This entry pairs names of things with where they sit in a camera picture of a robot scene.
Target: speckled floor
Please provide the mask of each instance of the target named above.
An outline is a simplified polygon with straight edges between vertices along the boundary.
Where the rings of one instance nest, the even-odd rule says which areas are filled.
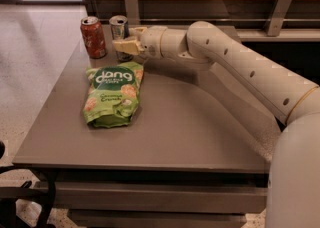
[[[6,145],[0,165],[7,165],[19,149],[52,90],[81,34],[83,6],[0,5],[0,140]],[[35,179],[31,173],[1,176],[0,186]],[[50,223],[77,227],[67,210],[54,209]],[[263,228],[263,212],[247,215],[243,228]]]

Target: metal support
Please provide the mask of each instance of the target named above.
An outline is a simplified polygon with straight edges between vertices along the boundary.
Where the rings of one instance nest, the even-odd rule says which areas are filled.
[[[140,25],[138,0],[124,0],[129,25]]]
[[[292,0],[277,0],[270,20],[267,23],[266,32],[268,36],[279,36],[283,20],[287,14]]]

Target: black object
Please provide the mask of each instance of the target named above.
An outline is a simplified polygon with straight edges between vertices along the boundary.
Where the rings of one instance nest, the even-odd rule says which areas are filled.
[[[5,152],[5,145],[0,141],[0,158]],[[0,167],[0,174],[12,170],[24,169],[15,166]],[[30,188],[32,182],[26,181],[21,187],[0,187],[0,228],[20,228],[28,227],[16,216],[16,201],[18,199],[30,200],[41,205],[41,213],[36,228],[55,227],[47,224],[51,209],[56,195],[54,180],[41,170],[30,169],[40,172],[47,180],[48,188],[46,191]]]

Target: robotic arm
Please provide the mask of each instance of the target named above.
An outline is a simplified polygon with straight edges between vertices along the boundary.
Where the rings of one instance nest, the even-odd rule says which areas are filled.
[[[188,30],[154,26],[139,35],[140,55],[189,68],[218,62],[287,128],[272,158],[267,228],[318,228],[320,221],[320,88],[234,41],[207,22]]]

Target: green chip bag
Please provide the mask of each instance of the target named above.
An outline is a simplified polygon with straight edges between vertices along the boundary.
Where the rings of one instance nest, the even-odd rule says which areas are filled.
[[[91,68],[86,71],[90,81],[83,115],[94,127],[116,127],[130,124],[139,106],[139,88],[143,66],[126,62],[117,66]]]

